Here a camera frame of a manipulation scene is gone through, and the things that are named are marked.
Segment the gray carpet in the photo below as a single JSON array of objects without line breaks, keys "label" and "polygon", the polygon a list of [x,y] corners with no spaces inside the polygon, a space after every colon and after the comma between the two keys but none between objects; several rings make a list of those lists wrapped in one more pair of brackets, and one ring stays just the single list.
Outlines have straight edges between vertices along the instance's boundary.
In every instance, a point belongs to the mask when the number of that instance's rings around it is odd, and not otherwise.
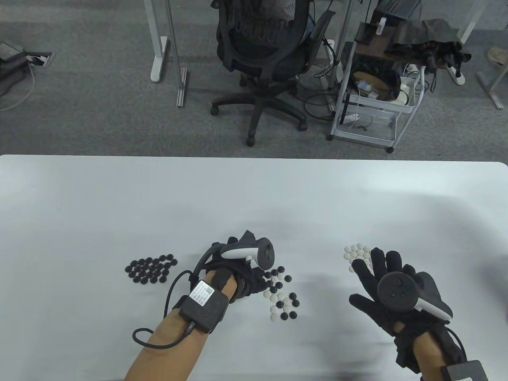
[{"label": "gray carpet", "polygon": [[[328,2],[316,1],[320,14]],[[350,37],[365,17],[367,3],[355,4]],[[442,17],[458,28],[472,3],[427,0],[423,18]],[[495,109],[474,76],[477,70],[488,76],[497,73],[498,68],[486,60],[491,45],[508,48],[505,0],[492,1],[467,42],[473,59],[464,65],[465,86],[456,86],[447,72],[439,72],[435,93],[426,96],[391,155],[378,147],[339,139],[328,142],[329,124],[312,118],[308,131],[299,133],[292,119],[276,112],[262,116],[256,146],[246,147],[251,107],[229,106],[218,117],[209,114],[212,98],[240,89],[239,74],[229,73],[216,57],[217,11],[209,7],[209,0],[171,0],[171,4],[181,61],[190,72],[184,109],[175,107],[177,86],[170,55],[163,80],[149,81],[153,51],[142,0],[4,0],[0,40],[56,55],[49,68],[36,70],[31,97],[0,112],[0,153],[508,163],[508,111]],[[332,9],[337,15],[329,38],[341,24],[344,4],[337,0]],[[319,86],[311,75],[302,80]],[[29,80],[19,84],[0,100],[0,108],[15,103],[30,85]],[[498,93],[508,104],[508,78]]]}]

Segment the black cable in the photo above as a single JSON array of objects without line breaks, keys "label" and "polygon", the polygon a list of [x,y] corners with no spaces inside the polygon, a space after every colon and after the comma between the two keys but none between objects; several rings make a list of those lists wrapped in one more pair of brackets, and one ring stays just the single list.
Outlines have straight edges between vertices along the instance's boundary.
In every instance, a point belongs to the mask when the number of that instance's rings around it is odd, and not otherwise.
[{"label": "black cable", "polygon": [[[193,273],[190,270],[182,271],[180,274],[178,274],[178,276],[175,278],[175,280],[171,284],[171,287],[169,288],[168,296],[166,298],[166,305],[164,307],[164,318],[168,315],[169,299],[171,298],[171,293],[173,292],[173,289],[175,288],[175,285],[178,282],[178,280],[185,274],[192,275]],[[138,332],[148,332],[150,334],[153,334],[153,331],[149,328],[138,328],[138,329],[134,330],[134,332],[132,333],[132,340],[134,340],[137,344],[144,346],[145,348],[151,348],[151,349],[157,349],[157,350],[169,349],[169,348],[173,348],[174,346],[179,345],[187,336],[189,336],[191,334],[191,332],[194,330],[195,327],[196,327],[196,323],[190,322],[189,325],[187,326],[187,328],[183,331],[182,337],[180,337],[175,342],[172,342],[171,344],[154,345],[154,344],[149,344],[145,341],[141,341],[140,339],[138,339],[138,337],[136,336],[138,334]]]},{"label": "black cable", "polygon": [[460,347],[460,350],[462,351],[462,353],[464,354],[464,358],[466,359],[467,361],[467,355],[466,355],[466,350],[464,349],[464,346],[462,345],[462,341],[460,341],[459,339],[459,336],[457,336],[457,334],[455,332],[453,332],[450,328],[448,327],[445,327],[445,329],[450,332],[453,337],[455,337],[455,340],[457,340],[457,342],[459,343],[459,347]]}]

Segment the chair wheel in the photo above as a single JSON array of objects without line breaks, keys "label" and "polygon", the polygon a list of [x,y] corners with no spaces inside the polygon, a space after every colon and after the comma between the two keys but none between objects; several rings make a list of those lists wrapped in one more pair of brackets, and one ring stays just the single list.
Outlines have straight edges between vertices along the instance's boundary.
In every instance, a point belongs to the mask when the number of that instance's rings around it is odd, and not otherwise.
[{"label": "chair wheel", "polygon": [[254,147],[256,143],[256,138],[254,136],[249,136],[245,143],[247,144],[247,147]]},{"label": "chair wheel", "polygon": [[298,131],[307,131],[307,122],[300,122],[298,125]]}]

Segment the glove finger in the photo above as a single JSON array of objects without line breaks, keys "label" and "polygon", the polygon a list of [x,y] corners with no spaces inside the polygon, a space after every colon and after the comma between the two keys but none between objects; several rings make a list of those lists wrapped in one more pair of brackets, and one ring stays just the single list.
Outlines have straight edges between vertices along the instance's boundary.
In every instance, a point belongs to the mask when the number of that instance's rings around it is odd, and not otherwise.
[{"label": "glove finger", "polygon": [[409,276],[413,276],[416,274],[415,268],[411,265],[404,265],[404,267],[402,268],[402,272]]},{"label": "glove finger", "polygon": [[370,272],[370,270],[367,267],[367,264],[365,261],[362,261],[361,259],[356,259],[351,264],[353,270],[358,275],[358,279],[362,283],[363,288],[367,293],[370,295],[370,297],[374,300],[378,300],[377,297],[377,280],[374,278],[374,275]]},{"label": "glove finger", "polygon": [[385,253],[381,249],[375,247],[370,252],[370,257],[372,259],[374,276],[379,281],[388,273],[388,270],[386,269]]},{"label": "glove finger", "polygon": [[396,251],[386,253],[386,269],[388,272],[402,271],[402,258]]},{"label": "glove finger", "polygon": [[373,302],[370,299],[360,295],[360,294],[352,294],[350,295],[350,305],[354,308],[359,309],[363,313],[367,314],[378,326],[382,326],[384,322],[382,321],[385,317],[384,307],[379,305],[376,302]]}]

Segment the black cloth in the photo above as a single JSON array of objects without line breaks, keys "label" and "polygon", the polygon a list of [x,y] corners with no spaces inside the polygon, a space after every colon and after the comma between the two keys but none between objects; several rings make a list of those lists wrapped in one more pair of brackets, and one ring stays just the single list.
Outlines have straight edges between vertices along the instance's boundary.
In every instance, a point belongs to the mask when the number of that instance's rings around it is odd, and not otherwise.
[{"label": "black cloth", "polygon": [[[228,244],[238,242],[236,237],[230,237]],[[211,270],[226,268],[233,273],[237,283],[235,295],[230,300],[233,303],[237,299],[256,294],[267,288],[264,279],[265,272],[259,267],[252,268],[250,262],[245,259],[224,259],[220,256],[220,249],[225,246],[223,243],[212,244],[212,259],[204,265],[204,269],[208,273]]]}]

